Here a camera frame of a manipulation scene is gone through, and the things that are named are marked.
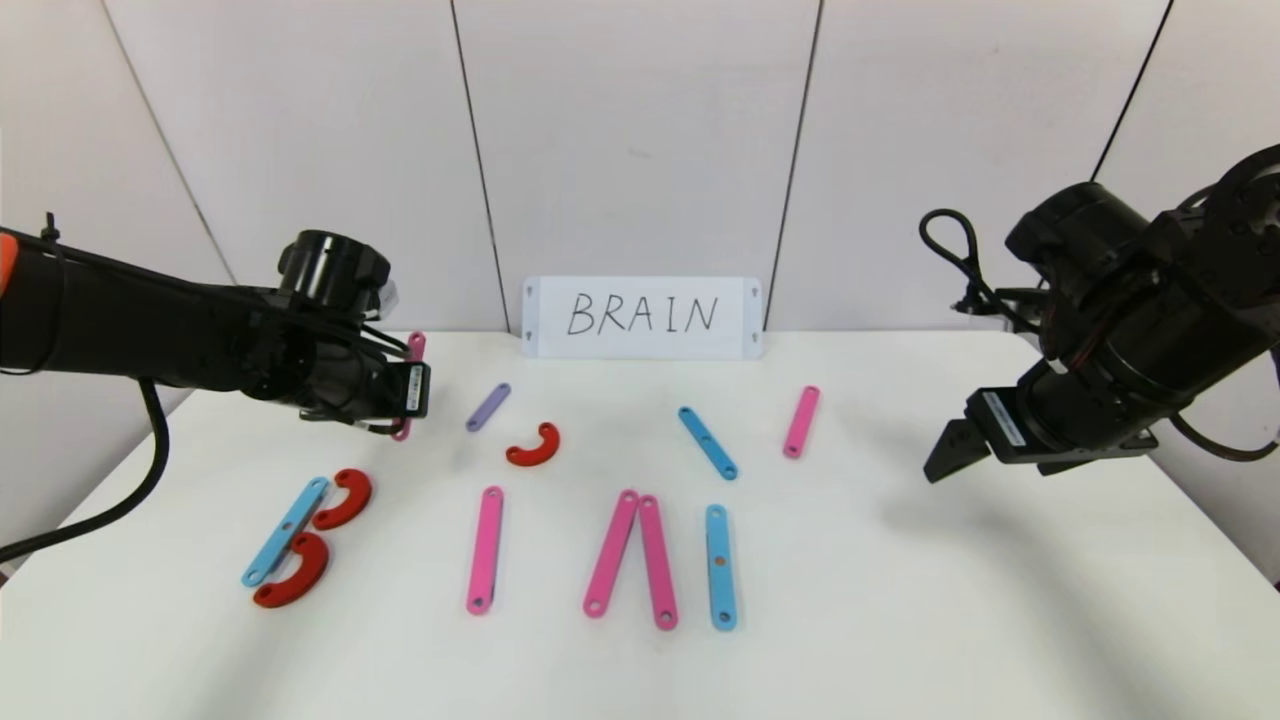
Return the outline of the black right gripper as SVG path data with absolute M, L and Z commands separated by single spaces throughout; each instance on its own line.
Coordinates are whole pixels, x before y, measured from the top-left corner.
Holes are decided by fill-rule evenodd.
M 1115 354 L 1075 370 L 1038 361 L 1011 387 L 982 387 L 943 428 L 924 464 L 931 484 L 987 459 L 1048 477 L 1158 447 L 1160 384 Z

